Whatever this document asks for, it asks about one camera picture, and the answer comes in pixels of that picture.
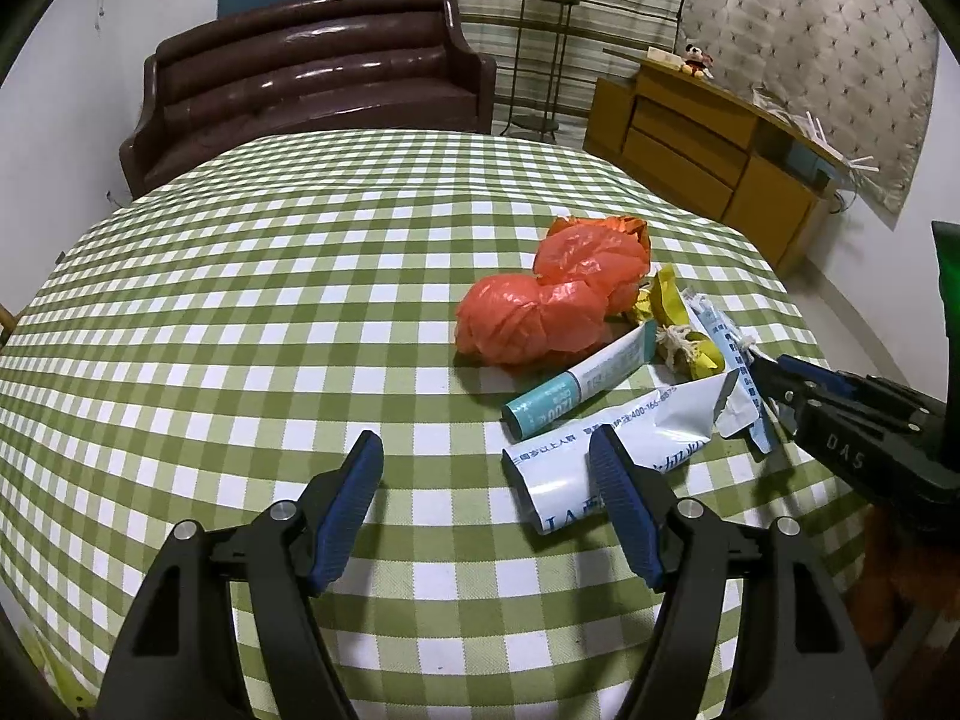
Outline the white milk powder pouch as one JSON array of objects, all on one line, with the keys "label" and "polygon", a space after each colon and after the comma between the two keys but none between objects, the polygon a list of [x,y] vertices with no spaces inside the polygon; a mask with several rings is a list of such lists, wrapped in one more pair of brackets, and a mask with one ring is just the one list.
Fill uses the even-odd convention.
[{"label": "white milk powder pouch", "polygon": [[656,388],[503,450],[521,520],[535,533],[551,535],[602,510],[587,465],[590,436],[601,427],[612,427],[635,465],[659,473],[682,465],[713,438],[738,378],[731,371]]}]

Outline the light blue tube box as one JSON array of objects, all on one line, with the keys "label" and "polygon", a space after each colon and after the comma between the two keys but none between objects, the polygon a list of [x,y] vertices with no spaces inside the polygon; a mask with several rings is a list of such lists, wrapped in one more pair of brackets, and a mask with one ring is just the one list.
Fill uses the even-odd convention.
[{"label": "light blue tube box", "polygon": [[750,358],[743,346],[743,333],[706,294],[685,289],[682,298],[692,316],[718,348],[722,360],[726,362],[727,371],[732,372],[731,392],[722,397],[721,411],[716,419],[719,433],[722,437],[747,433],[762,457],[770,455],[778,439],[770,418],[766,416],[760,390],[748,369]]}]

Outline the teal white tube box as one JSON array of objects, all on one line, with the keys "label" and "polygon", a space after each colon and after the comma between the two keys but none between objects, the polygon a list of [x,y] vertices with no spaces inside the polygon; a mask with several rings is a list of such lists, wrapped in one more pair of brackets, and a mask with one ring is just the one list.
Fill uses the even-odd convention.
[{"label": "teal white tube box", "polygon": [[508,401],[501,408],[508,433],[516,440],[537,436],[576,406],[619,385],[651,361],[657,331],[658,324],[647,320],[567,371]]}]

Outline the yellow crumpled wrapper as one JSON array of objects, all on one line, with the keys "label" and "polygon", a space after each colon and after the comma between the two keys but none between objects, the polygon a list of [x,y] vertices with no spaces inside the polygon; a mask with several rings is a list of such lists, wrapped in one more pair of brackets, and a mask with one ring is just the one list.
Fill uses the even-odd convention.
[{"label": "yellow crumpled wrapper", "polygon": [[641,286],[631,314],[656,322],[656,355],[675,376],[709,379],[726,371],[726,361],[708,333],[698,330],[677,286],[674,267],[664,265]]}]

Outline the red plastic bag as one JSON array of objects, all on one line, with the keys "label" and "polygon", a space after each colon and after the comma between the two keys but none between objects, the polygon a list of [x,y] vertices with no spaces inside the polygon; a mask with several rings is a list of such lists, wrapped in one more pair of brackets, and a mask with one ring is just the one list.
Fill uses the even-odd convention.
[{"label": "red plastic bag", "polygon": [[457,353],[506,369],[577,361],[610,340],[651,270],[647,222],[558,218],[529,273],[480,278],[455,311]]}]

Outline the wooden sideboard cabinet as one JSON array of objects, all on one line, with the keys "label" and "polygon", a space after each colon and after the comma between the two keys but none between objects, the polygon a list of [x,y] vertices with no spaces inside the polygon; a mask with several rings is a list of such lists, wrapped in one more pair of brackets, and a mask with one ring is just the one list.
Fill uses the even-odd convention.
[{"label": "wooden sideboard cabinet", "polygon": [[782,277],[802,265],[839,177],[839,161],[796,127],[652,62],[630,82],[597,80],[584,149],[742,232]]}]

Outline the green white checkered tablecloth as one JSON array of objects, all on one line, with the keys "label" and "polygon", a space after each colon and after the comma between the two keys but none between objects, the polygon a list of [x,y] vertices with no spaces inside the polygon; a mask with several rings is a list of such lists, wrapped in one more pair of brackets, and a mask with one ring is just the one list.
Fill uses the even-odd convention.
[{"label": "green white checkered tablecloth", "polygon": [[262,138],[93,226],[2,353],[2,585],[72,709],[174,523],[249,522],[363,431],[386,468],[314,605],[364,718],[608,718],[658,599],[604,517],[524,525],[501,406],[455,354],[473,283],[560,216],[630,215],[770,355],[818,346],[763,257],[589,154],[464,133]]}]

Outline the white router with antennas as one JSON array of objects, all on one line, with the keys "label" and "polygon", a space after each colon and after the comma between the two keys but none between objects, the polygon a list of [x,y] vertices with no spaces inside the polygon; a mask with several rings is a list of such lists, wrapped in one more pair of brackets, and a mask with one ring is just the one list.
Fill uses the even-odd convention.
[{"label": "white router with antennas", "polygon": [[759,110],[763,110],[765,114],[770,114],[775,121],[786,125],[794,135],[799,135],[800,138],[811,143],[814,149],[822,151],[822,160],[832,161],[835,166],[841,167],[846,172],[867,172],[867,174],[880,172],[872,154],[850,158],[841,153],[828,142],[825,128],[816,115],[810,110],[806,110],[802,115],[794,114],[782,99],[765,86],[752,88],[752,104]]}]

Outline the small toy figurine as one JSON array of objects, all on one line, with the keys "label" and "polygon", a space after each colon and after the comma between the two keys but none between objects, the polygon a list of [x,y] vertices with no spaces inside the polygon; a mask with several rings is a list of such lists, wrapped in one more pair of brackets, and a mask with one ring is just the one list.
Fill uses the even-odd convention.
[{"label": "small toy figurine", "polygon": [[690,75],[692,78],[700,78],[700,80],[713,80],[715,75],[713,75],[711,68],[713,68],[713,57],[711,55],[706,54],[701,47],[695,46],[695,44],[686,44],[683,64],[680,66],[682,73]]}]

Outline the wooden chair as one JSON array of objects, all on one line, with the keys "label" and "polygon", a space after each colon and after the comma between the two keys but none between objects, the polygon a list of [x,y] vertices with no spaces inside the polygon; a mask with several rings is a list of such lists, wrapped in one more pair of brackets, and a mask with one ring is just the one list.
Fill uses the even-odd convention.
[{"label": "wooden chair", "polygon": [[0,304],[0,344],[5,344],[16,328],[18,317],[12,314],[3,304]]}]

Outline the striped curtain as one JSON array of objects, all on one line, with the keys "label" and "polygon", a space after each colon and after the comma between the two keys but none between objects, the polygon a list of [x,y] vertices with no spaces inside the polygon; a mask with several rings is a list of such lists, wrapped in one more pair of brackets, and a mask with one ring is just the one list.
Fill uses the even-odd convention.
[{"label": "striped curtain", "polygon": [[[581,0],[573,10],[560,85],[558,142],[583,143],[597,80],[628,80],[648,47],[675,46],[682,4],[683,0]],[[496,135],[506,123],[520,6],[521,0],[459,0],[467,43],[496,60]]]}]

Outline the black metal plant stand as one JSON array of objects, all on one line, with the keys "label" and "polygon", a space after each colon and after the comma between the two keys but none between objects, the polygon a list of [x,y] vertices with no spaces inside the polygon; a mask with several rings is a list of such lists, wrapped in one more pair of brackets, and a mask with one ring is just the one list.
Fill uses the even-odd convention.
[{"label": "black metal plant stand", "polygon": [[573,10],[581,0],[521,0],[501,137],[534,135],[556,142],[558,103]]}]

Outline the dark brown leather sofa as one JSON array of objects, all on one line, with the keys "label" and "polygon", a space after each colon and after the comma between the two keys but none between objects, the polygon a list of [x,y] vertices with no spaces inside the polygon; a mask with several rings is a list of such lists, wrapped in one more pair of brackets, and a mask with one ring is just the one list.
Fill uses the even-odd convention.
[{"label": "dark brown leather sofa", "polygon": [[496,62],[457,0],[296,0],[163,41],[119,160],[133,197],[267,135],[336,128],[490,133]]}]

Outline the patterned beige wall cloth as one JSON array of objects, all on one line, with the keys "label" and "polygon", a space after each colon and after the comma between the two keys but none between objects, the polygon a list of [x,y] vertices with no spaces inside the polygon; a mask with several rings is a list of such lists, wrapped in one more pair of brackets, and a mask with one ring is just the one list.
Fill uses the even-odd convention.
[{"label": "patterned beige wall cloth", "polygon": [[928,133],[939,31],[919,0],[683,0],[679,39],[721,86],[856,166],[848,184],[900,216]]}]

